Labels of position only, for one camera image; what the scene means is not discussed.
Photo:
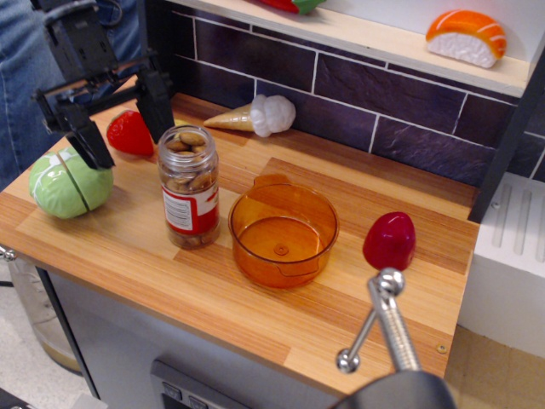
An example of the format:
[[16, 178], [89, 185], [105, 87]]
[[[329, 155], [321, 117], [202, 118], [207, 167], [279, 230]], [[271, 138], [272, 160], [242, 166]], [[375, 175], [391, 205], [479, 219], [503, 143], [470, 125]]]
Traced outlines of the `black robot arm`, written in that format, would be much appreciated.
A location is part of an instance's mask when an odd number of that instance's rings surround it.
[[55, 88], [36, 90], [45, 125], [64, 132], [88, 167], [110, 169], [111, 154], [92, 116], [130, 100], [136, 102], [154, 141], [173, 127], [171, 81], [148, 51], [121, 62], [101, 26], [94, 1], [35, 1], [45, 13], [49, 48], [66, 80]]

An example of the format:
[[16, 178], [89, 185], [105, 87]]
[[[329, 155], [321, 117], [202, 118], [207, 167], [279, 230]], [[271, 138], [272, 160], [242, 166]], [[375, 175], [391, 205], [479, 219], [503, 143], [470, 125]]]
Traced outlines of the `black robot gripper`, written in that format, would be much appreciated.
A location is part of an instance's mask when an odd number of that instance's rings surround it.
[[89, 168], [109, 170], [114, 161], [87, 109], [71, 103], [73, 96], [93, 94], [104, 84], [120, 84], [134, 69], [136, 86], [125, 99], [137, 99], [154, 142], [175, 126], [169, 74], [158, 71], [152, 53], [120, 62], [100, 23], [97, 2], [33, 1], [32, 7], [44, 12], [45, 37], [65, 79], [52, 89], [37, 90], [33, 98], [49, 130], [64, 134]]

